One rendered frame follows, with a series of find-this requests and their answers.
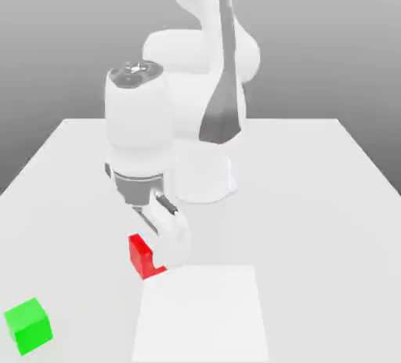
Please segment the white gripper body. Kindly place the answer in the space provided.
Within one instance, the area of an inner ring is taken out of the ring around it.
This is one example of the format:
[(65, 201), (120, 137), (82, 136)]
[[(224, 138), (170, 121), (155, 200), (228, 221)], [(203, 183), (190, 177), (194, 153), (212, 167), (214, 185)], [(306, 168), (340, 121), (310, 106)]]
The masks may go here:
[(155, 267), (180, 267), (190, 257), (191, 232), (181, 212), (171, 214), (159, 201), (133, 208), (141, 219), (136, 232), (153, 252)]

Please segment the small red cube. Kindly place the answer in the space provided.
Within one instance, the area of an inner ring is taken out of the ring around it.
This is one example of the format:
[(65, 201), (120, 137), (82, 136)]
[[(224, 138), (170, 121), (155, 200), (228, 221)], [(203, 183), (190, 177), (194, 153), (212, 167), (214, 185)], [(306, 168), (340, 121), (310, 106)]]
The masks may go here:
[(143, 280), (167, 270), (165, 266), (154, 266), (153, 251), (139, 234), (130, 235), (128, 245), (131, 263)]

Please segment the small green cube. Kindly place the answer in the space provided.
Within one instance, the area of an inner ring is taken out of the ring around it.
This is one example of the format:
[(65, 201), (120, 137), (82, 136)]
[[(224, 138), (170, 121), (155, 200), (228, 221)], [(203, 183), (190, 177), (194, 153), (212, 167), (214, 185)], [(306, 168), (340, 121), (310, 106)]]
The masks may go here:
[(36, 297), (7, 310), (4, 318), (21, 356), (53, 339), (49, 316)]

